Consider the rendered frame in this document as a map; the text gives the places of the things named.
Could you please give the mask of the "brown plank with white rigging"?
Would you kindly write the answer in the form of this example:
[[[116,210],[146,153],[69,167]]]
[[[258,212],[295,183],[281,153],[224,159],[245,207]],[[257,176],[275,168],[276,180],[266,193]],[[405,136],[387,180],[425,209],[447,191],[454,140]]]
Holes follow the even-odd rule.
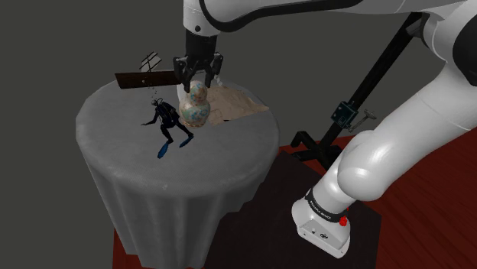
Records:
[[[115,79],[121,89],[154,88],[156,86],[179,85],[174,70],[155,68],[162,61],[157,52],[150,52],[142,61],[136,73],[116,73]]]

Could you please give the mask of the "round table with grey cloth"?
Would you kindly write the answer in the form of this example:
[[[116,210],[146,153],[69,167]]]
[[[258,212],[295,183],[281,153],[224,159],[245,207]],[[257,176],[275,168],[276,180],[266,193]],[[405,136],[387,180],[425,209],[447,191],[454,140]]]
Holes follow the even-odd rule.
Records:
[[[177,105],[176,86],[121,89],[86,99],[76,140],[126,253],[152,269],[199,268],[221,218],[251,200],[279,148],[269,111],[165,137],[152,123],[153,96]]]

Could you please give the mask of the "black pole stand with clamp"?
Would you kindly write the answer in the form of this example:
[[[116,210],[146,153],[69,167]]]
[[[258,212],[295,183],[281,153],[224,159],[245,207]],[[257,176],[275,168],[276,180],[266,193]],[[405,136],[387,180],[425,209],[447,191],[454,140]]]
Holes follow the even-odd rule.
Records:
[[[336,107],[331,115],[333,124],[322,140],[316,143],[306,131],[299,131],[295,134],[290,146],[298,147],[302,144],[306,149],[292,153],[293,157],[301,162],[317,160],[325,170],[331,167],[342,152],[342,148],[334,145],[333,142],[342,131],[347,130],[352,133],[367,119],[376,119],[373,112],[366,109],[364,111],[365,116],[362,119],[358,122],[353,121],[358,115],[361,105],[389,71],[410,41],[415,37],[420,39],[423,37],[423,27],[428,19],[429,16],[423,12],[412,12],[408,15],[349,101],[342,101]]]

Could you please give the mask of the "black diver figure blue fins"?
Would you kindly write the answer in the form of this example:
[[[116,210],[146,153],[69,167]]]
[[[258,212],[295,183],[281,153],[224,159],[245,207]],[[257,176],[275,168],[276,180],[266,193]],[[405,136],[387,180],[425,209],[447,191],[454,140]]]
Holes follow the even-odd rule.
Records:
[[[178,127],[187,135],[187,139],[181,142],[179,147],[184,147],[189,144],[193,140],[194,134],[189,131],[185,125],[180,123],[180,116],[171,104],[165,102],[162,98],[153,99],[151,104],[154,106],[154,117],[149,122],[142,123],[141,126],[153,125],[157,120],[160,120],[160,130],[162,135],[166,138],[166,141],[157,153],[157,158],[161,159],[167,153],[169,145],[174,142],[169,129]]]

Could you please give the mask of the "blue patterned gourd vase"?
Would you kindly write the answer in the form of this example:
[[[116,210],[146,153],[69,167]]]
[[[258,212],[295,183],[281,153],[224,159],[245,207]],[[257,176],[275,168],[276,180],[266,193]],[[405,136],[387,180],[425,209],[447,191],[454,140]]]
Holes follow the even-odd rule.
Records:
[[[185,125],[193,128],[205,125],[211,110],[207,95],[207,87],[203,82],[190,82],[190,91],[185,93],[179,103],[179,114]]]

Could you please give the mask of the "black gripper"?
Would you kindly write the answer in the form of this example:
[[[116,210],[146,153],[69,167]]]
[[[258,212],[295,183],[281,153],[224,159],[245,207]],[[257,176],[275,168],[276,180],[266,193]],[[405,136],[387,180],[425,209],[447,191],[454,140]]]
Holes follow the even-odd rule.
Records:
[[[197,70],[205,70],[205,86],[209,88],[212,80],[220,74],[223,55],[216,51],[217,35],[201,36],[185,30],[184,57],[174,57],[174,74],[183,85],[186,93],[190,92],[190,82]]]

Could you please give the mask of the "beige sand mound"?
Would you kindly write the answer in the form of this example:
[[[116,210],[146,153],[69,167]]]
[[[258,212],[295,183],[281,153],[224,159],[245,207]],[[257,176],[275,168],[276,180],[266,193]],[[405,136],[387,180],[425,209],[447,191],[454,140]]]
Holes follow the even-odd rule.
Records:
[[[208,88],[207,101],[211,106],[208,122],[211,125],[221,125],[259,112],[266,112],[266,105],[255,103],[243,91],[226,86]]]

